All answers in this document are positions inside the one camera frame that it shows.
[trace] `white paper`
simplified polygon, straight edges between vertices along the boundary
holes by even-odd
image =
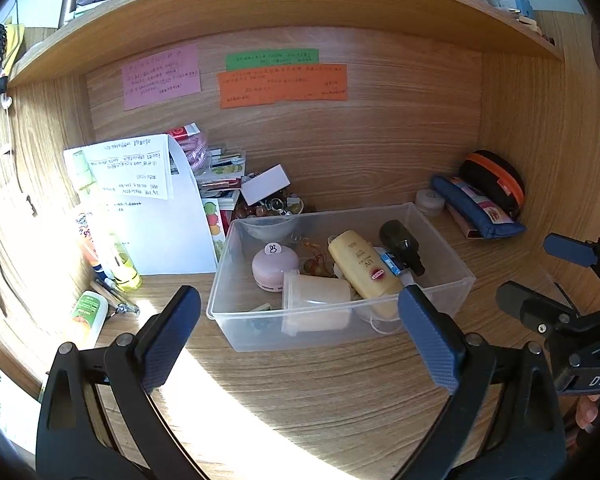
[[[73,154],[82,150],[103,192],[128,198],[141,196],[167,200],[173,195],[167,137],[167,134],[160,134],[110,140],[65,150],[64,161],[73,180]]]
[[[198,186],[180,145],[169,137],[173,198],[118,196],[108,207],[116,234],[143,275],[216,272],[216,252]]]
[[[12,442],[36,453],[40,403],[0,370],[0,429]]]

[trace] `fruit picture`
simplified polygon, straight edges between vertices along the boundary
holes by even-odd
[[[209,224],[209,231],[214,242],[216,259],[220,261],[222,250],[224,249],[224,230],[220,219],[220,210],[218,200],[209,198],[203,200],[203,207],[206,214],[206,222]]]

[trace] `pink round container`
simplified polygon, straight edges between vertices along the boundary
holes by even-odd
[[[282,292],[285,272],[298,270],[298,255],[292,249],[280,244],[267,244],[251,262],[251,270],[256,283],[267,292]]]

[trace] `wooden desk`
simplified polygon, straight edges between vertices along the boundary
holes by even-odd
[[[522,346],[533,336],[504,316],[495,289],[511,277],[542,290],[541,269],[522,269],[522,240],[469,242],[445,213],[433,219],[478,280],[457,316],[464,332],[492,344]],[[490,251],[485,251],[489,244]],[[206,305],[212,275],[147,277],[134,295],[140,319],[114,316],[99,344],[136,332],[184,283]],[[493,388],[462,454],[475,455],[495,408]],[[141,462],[110,392],[104,399],[120,444]],[[156,404],[187,451],[213,479],[391,478],[446,401],[406,334],[337,347],[235,352],[203,314]]]

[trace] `metal screw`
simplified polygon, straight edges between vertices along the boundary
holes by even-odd
[[[484,339],[482,338],[482,336],[475,332],[467,334],[465,336],[465,339],[471,346],[480,346],[482,343],[484,343]]]
[[[529,343],[526,344],[526,347],[529,348],[529,351],[532,354],[538,355],[542,352],[542,348],[540,348],[540,345],[535,341],[529,341]]]
[[[120,334],[116,338],[116,345],[118,345],[118,346],[129,346],[133,340],[134,340],[133,335],[129,334],[128,332],[125,332],[123,334]]]
[[[71,348],[74,347],[74,344],[71,342],[66,342],[66,343],[62,343],[59,347],[58,347],[58,351],[62,354],[62,355],[66,355],[71,351]]]

